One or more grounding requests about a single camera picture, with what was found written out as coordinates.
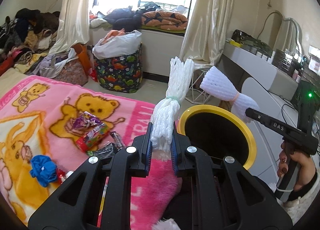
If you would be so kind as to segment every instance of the bear print blanket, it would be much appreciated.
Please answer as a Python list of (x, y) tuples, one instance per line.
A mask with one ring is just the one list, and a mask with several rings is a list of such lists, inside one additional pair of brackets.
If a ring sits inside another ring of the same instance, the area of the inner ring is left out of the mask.
[[(33, 156), (50, 156), (64, 172), (76, 170), (88, 158), (75, 145), (79, 132), (72, 130), (79, 111), (96, 115), (131, 145), (146, 132), (153, 108), (150, 103), (38, 76), (19, 82), (0, 99), (0, 191), (10, 208), (27, 225), (59, 186), (44, 188), (31, 177)], [(101, 144), (112, 140), (108, 135)], [(151, 229), (179, 191), (179, 183), (170, 161), (152, 160), (149, 177), (133, 178), (131, 229)]]

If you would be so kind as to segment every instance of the floor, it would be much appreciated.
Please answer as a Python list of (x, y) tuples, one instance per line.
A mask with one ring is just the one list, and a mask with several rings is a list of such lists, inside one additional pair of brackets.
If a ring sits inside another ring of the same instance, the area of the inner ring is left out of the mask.
[[(102, 88), (99, 83), (96, 83), (91, 78), (89, 78), (89, 82), (84, 85), (84, 88), (91, 89), (95, 92), (102, 92), (115, 96), (123, 96), (131, 99), (157, 104), (159, 101), (165, 98), (165, 92), (167, 91), (168, 84), (144, 79), (142, 81), (141, 88), (136, 93), (129, 94), (106, 90)], [(207, 102), (206, 104), (219, 105), (219, 102), (220, 100), (218, 100), (217, 98), (211, 97), (209, 102)], [(195, 104), (192, 104), (187, 100), (184, 100), (180, 107), (179, 117), (185, 110), (192, 107), (193, 105)]]

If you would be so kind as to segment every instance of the silver screw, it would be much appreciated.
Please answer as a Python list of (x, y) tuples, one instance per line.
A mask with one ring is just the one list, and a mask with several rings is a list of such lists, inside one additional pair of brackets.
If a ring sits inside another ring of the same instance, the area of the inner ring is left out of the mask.
[(189, 146), (189, 147), (187, 148), (187, 151), (190, 152), (190, 153), (195, 153), (195, 152), (197, 151), (197, 148), (194, 147), (194, 146)]
[(227, 156), (227, 157), (225, 157), (225, 161), (226, 161), (227, 163), (234, 163), (234, 162), (235, 162), (235, 159), (234, 159), (233, 157), (231, 157), (231, 156)]
[(137, 148), (134, 147), (134, 146), (129, 146), (127, 149), (126, 149), (127, 153), (135, 153), (137, 151)]
[(98, 162), (98, 160), (99, 160), (99, 158), (96, 157), (96, 156), (92, 156), (92, 157), (89, 158), (89, 162), (91, 164), (94, 164), (94, 163)]

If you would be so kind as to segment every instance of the yellow rim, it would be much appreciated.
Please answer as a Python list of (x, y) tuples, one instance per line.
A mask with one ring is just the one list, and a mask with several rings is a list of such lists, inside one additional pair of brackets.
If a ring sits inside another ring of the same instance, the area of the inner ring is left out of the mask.
[(182, 114), (178, 126), (177, 126), (177, 132), (183, 135), (186, 135), (185, 132), (185, 125), (186, 121), (193, 115), (201, 112), (209, 112), (209, 113), (214, 113), (218, 114), (224, 118), (227, 118), (229, 121), (233, 122), (244, 134), (244, 137), (247, 140), (248, 143), (248, 149), (249, 149), (249, 155), (246, 163), (243, 165), (245, 169), (250, 169), (251, 166), (253, 165), (256, 155), (257, 155), (257, 146), (256, 142), (254, 140), (254, 137), (249, 130), (249, 128), (245, 125), (244, 122), (242, 122), (238, 117), (236, 117), (234, 114), (231, 112), (228, 112), (227, 110), (224, 110), (220, 107), (213, 106), (213, 105), (207, 105), (207, 104), (202, 104), (202, 105), (195, 105), (193, 107), (190, 107), (189, 109), (185, 110), (185, 112)]

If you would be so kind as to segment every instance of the human hand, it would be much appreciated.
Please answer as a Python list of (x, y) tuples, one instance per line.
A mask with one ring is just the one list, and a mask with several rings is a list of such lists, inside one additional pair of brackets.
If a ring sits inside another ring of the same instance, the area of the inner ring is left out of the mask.
[[(283, 150), (285, 149), (285, 144), (286, 144), (285, 142), (281, 144), (281, 148)], [(302, 151), (298, 151), (298, 150), (292, 151), (290, 153), (290, 157), (292, 160), (297, 161), (298, 163), (301, 164), (299, 178), (293, 188), (294, 191), (299, 191), (300, 189), (302, 189), (303, 186), (310, 183), (310, 181), (313, 179), (316, 173), (316, 166), (313, 162), (313, 159)], [(284, 174), (288, 172), (288, 164), (286, 164), (288, 158), (284, 151), (282, 151), (279, 154), (279, 158), (280, 158), (280, 162), (279, 162), (279, 169), (277, 174), (278, 174), (278, 177), (283, 177)]]

